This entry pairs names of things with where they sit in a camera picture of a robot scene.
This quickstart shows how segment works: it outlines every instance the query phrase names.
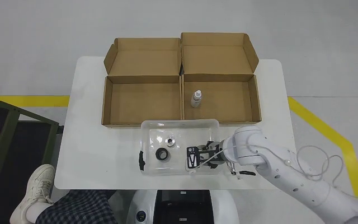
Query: leg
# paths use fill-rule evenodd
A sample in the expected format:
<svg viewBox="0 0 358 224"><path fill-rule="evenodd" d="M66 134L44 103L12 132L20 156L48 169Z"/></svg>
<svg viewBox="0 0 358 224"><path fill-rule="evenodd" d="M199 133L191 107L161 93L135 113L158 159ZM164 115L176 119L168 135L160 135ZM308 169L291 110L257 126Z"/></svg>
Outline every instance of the leg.
<svg viewBox="0 0 358 224"><path fill-rule="evenodd" d="M53 206L53 204L35 202L35 204L28 208L26 212L26 219L31 223L36 223L36 219L39 217L39 215L50 206Z"/></svg>
<svg viewBox="0 0 358 224"><path fill-rule="evenodd" d="M27 219L27 213L30 207L35 205L35 203L40 202L48 204L49 206L52 204L52 201L49 197L49 192L54 178L55 169L53 168L53 166L48 164L40 166L32 173L29 182L27 182L25 197L11 215L11 224L34 223L33 219L36 220L37 218L34 214L31 214L29 212L29 217L31 217L32 219L31 222ZM36 207L32 208L30 211L37 211L40 213L43 211L41 211L40 209L36 209Z"/></svg>
<svg viewBox="0 0 358 224"><path fill-rule="evenodd" d="M108 203L108 190L71 190L36 219L42 223L117 223Z"/></svg>

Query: clear plastic container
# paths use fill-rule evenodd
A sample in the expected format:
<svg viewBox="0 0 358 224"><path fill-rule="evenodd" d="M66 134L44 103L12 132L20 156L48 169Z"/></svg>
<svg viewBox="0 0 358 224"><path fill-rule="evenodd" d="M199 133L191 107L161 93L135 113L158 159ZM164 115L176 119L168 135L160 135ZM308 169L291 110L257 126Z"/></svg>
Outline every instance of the clear plastic container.
<svg viewBox="0 0 358 224"><path fill-rule="evenodd" d="M207 141L219 142L219 122L208 120L146 120L142 123L142 151L145 161L144 171L147 175L185 175L186 148L189 146L206 145ZM174 138L175 144L168 147L166 139ZM165 148L169 158L160 161L156 151ZM215 169L202 166L196 174L217 174L222 171L219 165Z"/></svg>

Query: metal frame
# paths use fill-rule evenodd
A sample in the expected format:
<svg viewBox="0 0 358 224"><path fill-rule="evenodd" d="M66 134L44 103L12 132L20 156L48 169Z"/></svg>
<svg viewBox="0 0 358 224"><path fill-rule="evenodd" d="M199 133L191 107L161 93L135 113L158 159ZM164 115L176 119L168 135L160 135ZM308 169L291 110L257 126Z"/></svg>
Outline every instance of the metal frame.
<svg viewBox="0 0 358 224"><path fill-rule="evenodd" d="M0 171L2 170L8 149L12 142L12 137L15 133L16 125L19 121L20 114L34 118L38 121L26 121L26 122L43 122L51 125L49 136L47 139L42 164L49 164L51 162L53 149L55 146L56 134L59 127L59 123L43 116L39 116L22 108L18 108L6 102L0 101L0 108L8 110L4 126L0 132Z"/></svg>

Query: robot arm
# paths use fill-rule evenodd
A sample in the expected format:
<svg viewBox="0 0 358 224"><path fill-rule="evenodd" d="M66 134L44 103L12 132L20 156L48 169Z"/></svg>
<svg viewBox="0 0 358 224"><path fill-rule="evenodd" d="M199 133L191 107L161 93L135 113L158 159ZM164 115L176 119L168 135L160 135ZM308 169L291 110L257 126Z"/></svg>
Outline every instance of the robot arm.
<svg viewBox="0 0 358 224"><path fill-rule="evenodd" d="M220 143L225 161L240 165L254 165L257 172L271 184L294 197L315 212L325 223L356 223L358 201L335 189L319 176L307 178L296 154L272 144L255 126L241 127ZM302 169L315 174L300 161Z"/></svg>

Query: white plastic bottle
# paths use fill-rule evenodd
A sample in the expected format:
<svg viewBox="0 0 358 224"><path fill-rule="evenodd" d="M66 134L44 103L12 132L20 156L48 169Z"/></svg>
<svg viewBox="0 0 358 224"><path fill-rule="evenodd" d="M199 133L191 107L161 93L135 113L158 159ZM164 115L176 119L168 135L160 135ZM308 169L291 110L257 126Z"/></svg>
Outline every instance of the white plastic bottle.
<svg viewBox="0 0 358 224"><path fill-rule="evenodd" d="M191 98L191 106L193 108L196 108L199 106L201 102L201 91L197 90L196 92L193 93L192 98Z"/></svg>

